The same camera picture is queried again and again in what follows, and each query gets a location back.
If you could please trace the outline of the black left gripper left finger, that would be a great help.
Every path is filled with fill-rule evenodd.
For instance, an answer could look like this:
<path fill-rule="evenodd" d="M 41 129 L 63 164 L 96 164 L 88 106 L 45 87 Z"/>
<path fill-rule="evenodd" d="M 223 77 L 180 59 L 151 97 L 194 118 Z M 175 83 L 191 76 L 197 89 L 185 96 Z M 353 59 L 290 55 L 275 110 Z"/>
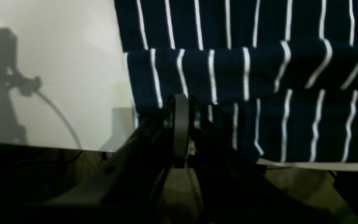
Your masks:
<path fill-rule="evenodd" d="M 172 167 L 188 156 L 189 100 L 171 96 L 88 180 L 42 206 L 51 222 L 156 224 L 156 203 Z"/>

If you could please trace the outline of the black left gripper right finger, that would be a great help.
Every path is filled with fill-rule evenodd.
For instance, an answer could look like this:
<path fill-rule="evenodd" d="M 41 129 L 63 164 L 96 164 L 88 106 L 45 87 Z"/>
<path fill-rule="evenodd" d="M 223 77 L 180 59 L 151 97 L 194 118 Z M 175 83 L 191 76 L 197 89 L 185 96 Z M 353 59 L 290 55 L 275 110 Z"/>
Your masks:
<path fill-rule="evenodd" d="M 190 100 L 190 136 L 196 152 L 188 162 L 202 194 L 200 224 L 330 224 L 332 215 L 309 207 L 269 182 L 233 150 Z"/>

